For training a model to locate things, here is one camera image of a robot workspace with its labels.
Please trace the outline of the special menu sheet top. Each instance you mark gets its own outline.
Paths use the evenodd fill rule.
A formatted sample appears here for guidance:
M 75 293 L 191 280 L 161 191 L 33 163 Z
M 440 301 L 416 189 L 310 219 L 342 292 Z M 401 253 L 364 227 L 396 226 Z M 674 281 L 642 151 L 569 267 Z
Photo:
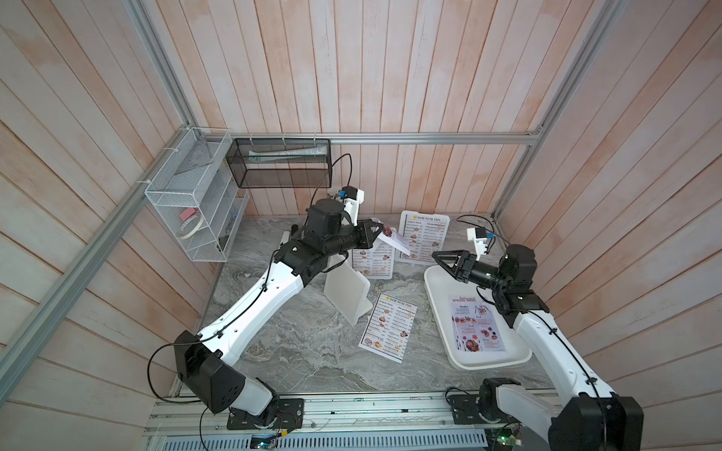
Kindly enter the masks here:
M 385 244 L 392 246 L 402 255 L 411 255 L 411 249 L 408 240 L 404 236 L 402 236 L 402 234 L 398 233 L 395 229 L 389 227 L 389 225 L 383 226 L 383 231 L 378 236 L 378 239 Z

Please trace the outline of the Dim Sum Inn menu front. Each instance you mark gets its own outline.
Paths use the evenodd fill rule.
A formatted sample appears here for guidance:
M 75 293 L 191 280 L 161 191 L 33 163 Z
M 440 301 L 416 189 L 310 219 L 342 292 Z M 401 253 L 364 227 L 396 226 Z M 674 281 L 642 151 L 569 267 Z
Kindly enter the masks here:
M 401 364 L 408 347 L 417 305 L 381 293 L 358 347 Z

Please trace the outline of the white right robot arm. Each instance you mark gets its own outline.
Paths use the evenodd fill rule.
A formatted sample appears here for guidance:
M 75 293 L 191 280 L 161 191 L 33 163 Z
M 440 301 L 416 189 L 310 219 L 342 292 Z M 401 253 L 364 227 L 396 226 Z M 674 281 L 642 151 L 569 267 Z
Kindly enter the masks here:
M 641 448 L 643 409 L 600 379 L 562 334 L 531 287 L 537 269 L 532 249 L 511 244 L 498 266 L 466 250 L 436 251 L 432 257 L 457 282 L 490 291 L 491 306 L 537 357 L 562 403 L 556 408 L 512 379 L 486 379 L 478 401 L 483 419 L 519 423 L 553 450 Z

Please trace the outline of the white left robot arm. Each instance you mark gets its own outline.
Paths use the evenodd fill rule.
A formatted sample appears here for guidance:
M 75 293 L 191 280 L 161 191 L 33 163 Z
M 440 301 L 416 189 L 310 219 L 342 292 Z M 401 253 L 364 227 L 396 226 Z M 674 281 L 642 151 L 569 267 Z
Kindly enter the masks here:
M 179 380 L 212 413 L 241 411 L 268 425 L 278 413 L 278 394 L 235 369 L 244 349 L 272 315 L 318 274 L 336 270 L 331 259 L 370 249 L 384 227 L 360 219 L 364 193 L 344 187 L 308 209 L 302 227 L 272 253 L 266 272 L 234 306 L 199 333 L 181 333 L 173 347 Z

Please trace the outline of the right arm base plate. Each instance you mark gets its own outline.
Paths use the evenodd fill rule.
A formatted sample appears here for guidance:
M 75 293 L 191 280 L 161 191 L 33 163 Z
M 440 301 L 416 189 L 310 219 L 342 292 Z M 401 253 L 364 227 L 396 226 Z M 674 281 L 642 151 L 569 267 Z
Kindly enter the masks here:
M 520 421 L 498 411 L 485 395 L 470 394 L 454 388 L 444 396 L 456 425 L 514 425 Z

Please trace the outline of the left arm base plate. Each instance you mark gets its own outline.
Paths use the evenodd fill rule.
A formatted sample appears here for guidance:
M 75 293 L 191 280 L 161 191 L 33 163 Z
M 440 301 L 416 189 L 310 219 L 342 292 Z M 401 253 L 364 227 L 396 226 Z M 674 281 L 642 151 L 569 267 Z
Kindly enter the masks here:
M 274 398 L 259 415 L 229 409 L 228 430 L 253 432 L 293 431 L 301 428 L 305 401 L 302 398 Z

